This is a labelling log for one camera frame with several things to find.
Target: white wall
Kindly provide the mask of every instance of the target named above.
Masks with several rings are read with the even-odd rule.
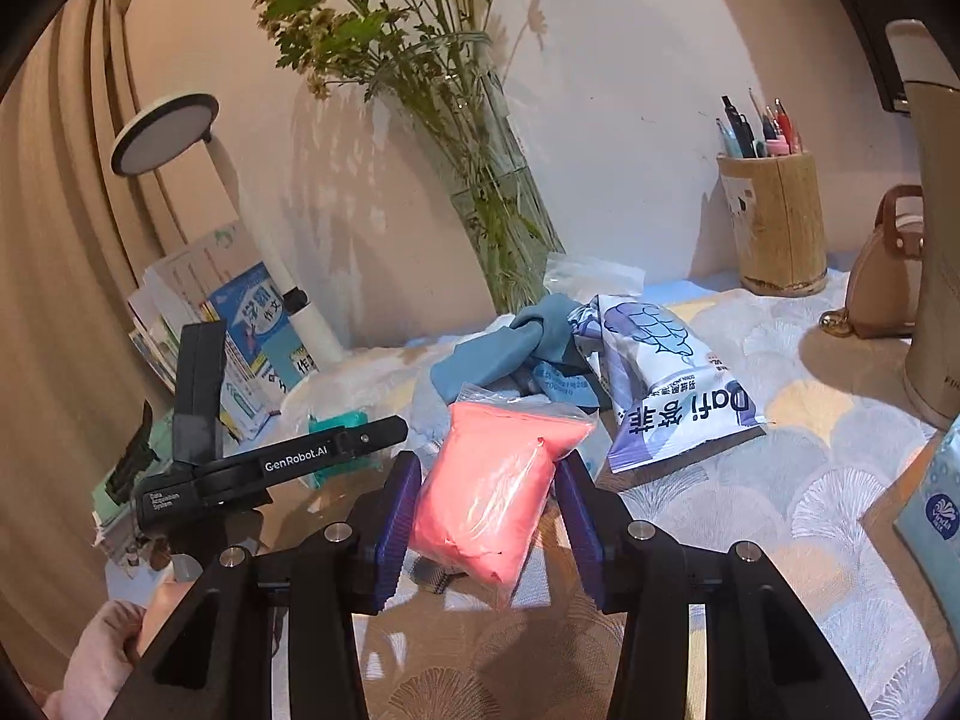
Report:
[[[416,144],[383,106],[315,103],[276,70],[251,1],[133,0],[141,101],[217,95],[242,190],[269,209],[346,340],[396,343],[488,317]],[[536,6],[545,22],[527,23]],[[723,94],[752,113],[748,86],[782,98],[815,153],[833,250],[858,247],[883,192],[917,178],[909,119],[880,108],[837,0],[502,0],[499,14],[512,122],[571,253],[642,266],[652,281],[732,266],[713,120]],[[164,169],[191,235],[232,215],[195,151]]]

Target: glass vase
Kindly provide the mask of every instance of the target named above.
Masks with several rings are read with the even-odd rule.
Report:
[[[544,296],[546,255],[563,246],[507,121],[489,48],[483,32],[425,40],[385,66],[370,94],[390,95],[412,119],[504,314]]]

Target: curtain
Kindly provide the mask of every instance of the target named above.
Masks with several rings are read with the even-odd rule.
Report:
[[[0,103],[0,637],[41,688],[106,600],[90,490],[144,398],[170,405],[127,336],[126,298],[184,238],[157,177],[109,170],[137,106],[129,4],[70,0]]]

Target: pen holder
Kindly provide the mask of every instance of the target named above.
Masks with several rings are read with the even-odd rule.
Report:
[[[827,250],[813,155],[718,156],[717,165],[743,286],[782,298],[819,293],[827,283]]]

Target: beige thermos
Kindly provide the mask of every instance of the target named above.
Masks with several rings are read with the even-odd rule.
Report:
[[[960,79],[916,20],[887,25],[920,145],[923,273],[904,384],[920,416],[960,413]]]

